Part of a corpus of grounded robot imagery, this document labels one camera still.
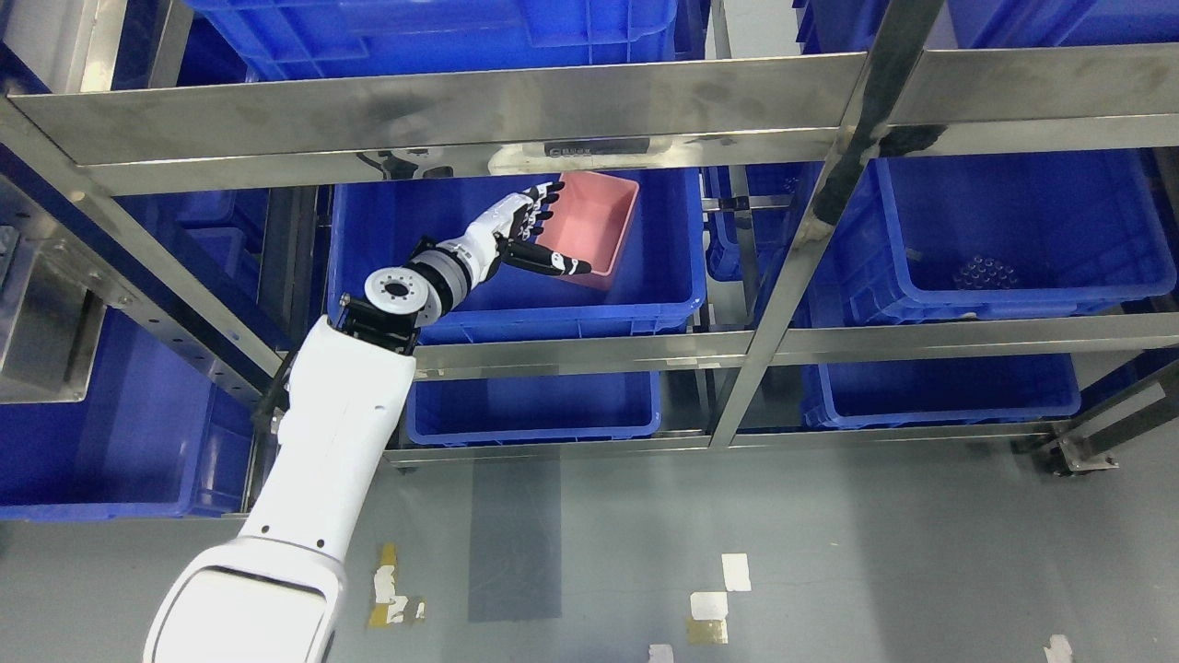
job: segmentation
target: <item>robotic hand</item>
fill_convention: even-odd
[[[394,315],[420,311],[417,326],[426,327],[494,276],[500,262],[551,276],[587,274],[588,263],[528,242],[544,231],[536,223],[552,217],[544,208],[556,201],[564,186],[551,182],[506,196],[468,225],[462,237],[442,243],[422,238],[404,267],[374,271],[364,282],[364,296]]]
[[[321,319],[291,365],[282,453],[237,538],[198,554],[169,590],[145,662],[320,662],[344,593],[344,553],[368,485],[393,436],[421,327],[459,306],[500,263],[547,275],[588,263],[528,239],[552,216],[554,182],[512,193],[462,237],[423,238],[404,267],[344,297],[336,326]],[[278,385],[283,375],[276,376]]]

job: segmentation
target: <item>white tape patch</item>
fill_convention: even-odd
[[[401,624],[406,621],[406,606],[409,605],[408,596],[395,596],[389,602],[388,611],[384,613],[386,624]]]
[[[1065,636],[1052,636],[1048,646],[1043,648],[1043,656],[1048,663],[1073,663],[1073,645]]]
[[[393,603],[397,596],[397,586],[394,582],[397,567],[386,564],[373,575],[373,593],[376,596],[374,603]]]
[[[744,552],[726,552],[720,556],[720,566],[725,572],[725,591],[753,591],[749,582],[749,556]]]
[[[692,619],[714,622],[729,616],[729,592],[692,592]]]
[[[647,648],[647,663],[676,663],[670,644],[652,644]]]

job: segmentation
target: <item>metal shelving rack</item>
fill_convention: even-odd
[[[151,77],[160,85],[169,80],[167,67],[178,66],[176,48],[183,48],[191,21],[178,2],[170,5],[158,71]],[[417,465],[990,439],[1022,449],[1058,448],[1075,472],[1112,467],[1109,448],[1179,415],[1179,367],[1068,421],[825,432],[742,428],[773,367],[1179,344],[1173,306],[1053,320],[788,329],[872,157],[1179,144],[1179,44],[928,48],[942,5],[893,2],[868,53],[87,94],[38,94],[32,83],[9,74],[0,103],[4,192],[19,202],[22,218],[50,228],[47,238],[91,268],[91,285],[108,306],[252,405],[279,367],[286,349],[279,340],[283,328],[297,328],[291,297],[310,291],[297,283],[307,271],[307,261],[297,258],[311,250],[307,237],[321,225],[316,188],[390,177],[370,165],[374,158],[361,157],[388,151],[413,162],[428,151],[459,177],[727,165],[736,166],[737,195],[745,164],[823,160],[817,193],[806,202],[756,328],[729,328],[705,315],[686,334],[436,346],[416,353],[420,380],[665,372],[677,394],[672,405],[678,414],[668,418],[674,426],[650,439],[578,445],[426,448],[399,438],[387,459]],[[11,64],[11,53],[2,55]],[[564,149],[551,151],[554,143]],[[1174,170],[1167,177],[1179,182]],[[114,199],[259,186],[279,188],[275,191],[281,193],[275,198],[282,211],[271,205],[263,264],[263,293],[269,270],[269,291],[285,297],[279,304],[219,300],[208,278],[197,278]],[[751,258],[749,232],[742,241],[745,261]],[[750,287],[745,284],[746,304]]]

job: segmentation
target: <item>reflective metal surface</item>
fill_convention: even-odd
[[[419,380],[694,370],[744,365],[753,332],[421,346]],[[1179,314],[789,329],[770,366],[1094,353],[1179,346]]]
[[[269,195],[258,306],[296,343],[323,313],[331,191],[301,186]]]
[[[927,51],[891,124],[911,155],[1173,145],[1179,44]]]
[[[14,166],[11,157],[8,162],[4,162],[6,170]],[[48,195],[46,191],[38,192]],[[44,206],[6,177],[0,177],[0,209],[5,210],[7,223],[20,230],[24,241],[38,249],[35,255],[42,261],[45,269],[54,275],[54,280],[61,283],[62,288],[78,294],[78,296],[53,298],[54,306],[59,309],[57,322],[60,323],[62,332],[73,337],[72,359],[66,367],[64,386],[57,394],[41,393],[33,399],[9,396],[0,400],[9,402],[79,400],[81,396],[78,394],[84,395],[88,385],[104,317],[104,304],[120,309],[236,399],[246,405],[256,400],[258,392],[236,367],[230,365],[232,362],[226,361],[231,356],[230,353],[225,347],[219,347],[216,339],[210,335],[216,332],[195,320],[191,309],[185,309],[173,301],[174,295],[171,298],[162,297],[157,291],[149,296],[129,275],[106,262],[91,245],[67,230]],[[93,295],[86,296],[87,291]],[[0,297],[7,295],[7,289],[2,293]],[[78,327],[66,326],[67,317],[77,320]],[[50,374],[45,367],[39,370],[45,375]]]
[[[863,59],[591,66],[13,101],[116,195],[380,180],[389,172],[370,162],[390,159],[401,166],[429,159],[456,176],[726,165],[821,158]],[[411,151],[419,147],[433,151]],[[390,156],[377,153],[390,149]]]
[[[0,402],[86,396],[106,307],[55,269],[45,241],[21,239],[0,287]]]
[[[793,433],[740,434],[730,448],[789,446],[791,448],[830,447],[834,445],[875,445],[905,441],[1023,441],[1028,438],[1050,439],[1046,422],[992,424],[979,426],[931,426],[921,428],[874,428],[864,431],[808,431]],[[548,442],[468,448],[410,448],[384,452],[384,460],[396,466],[419,466],[439,461],[486,459],[582,458],[626,455],[634,453],[706,451],[707,435],[651,438],[604,442]]]
[[[778,196],[737,196],[735,193],[732,198],[700,198],[700,204],[705,214],[714,214],[738,210],[784,210],[791,206],[793,199],[795,197],[790,193]]]
[[[420,346],[419,380],[577,375],[740,366],[752,332]]]
[[[1117,446],[1175,419],[1179,419],[1179,361],[1061,426],[1056,442],[1071,445],[1067,451],[1073,462],[1094,459],[1100,462],[1100,457]]]
[[[78,44],[86,44],[86,60],[78,84],[78,92],[105,92],[114,79],[114,63],[119,55],[123,19],[127,0],[97,0],[93,14],[84,14],[78,31]]]
[[[737,427],[753,399],[790,319],[802,301],[819,258],[831,242],[851,192],[868,160],[876,156],[884,124],[921,57],[942,0],[893,2],[876,34],[876,42],[856,80],[851,100],[839,122],[842,134],[823,162],[815,193],[806,203],[786,261],[766,301],[762,322],[750,341],[738,374],[720,389],[712,413],[712,446],[732,444]]]
[[[380,162],[384,150],[400,166],[427,159],[456,176],[816,160],[863,61],[850,53],[13,100],[121,195],[380,180],[389,172],[357,153]],[[1174,143],[1175,63],[1179,44],[928,51],[883,147]]]

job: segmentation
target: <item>pink box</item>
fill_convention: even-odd
[[[565,183],[561,197],[549,206],[553,218],[544,222],[545,232],[536,243],[565,256],[590,261],[593,267],[590,274],[559,278],[610,290],[631,230],[639,183],[588,171],[566,172],[561,182]]]

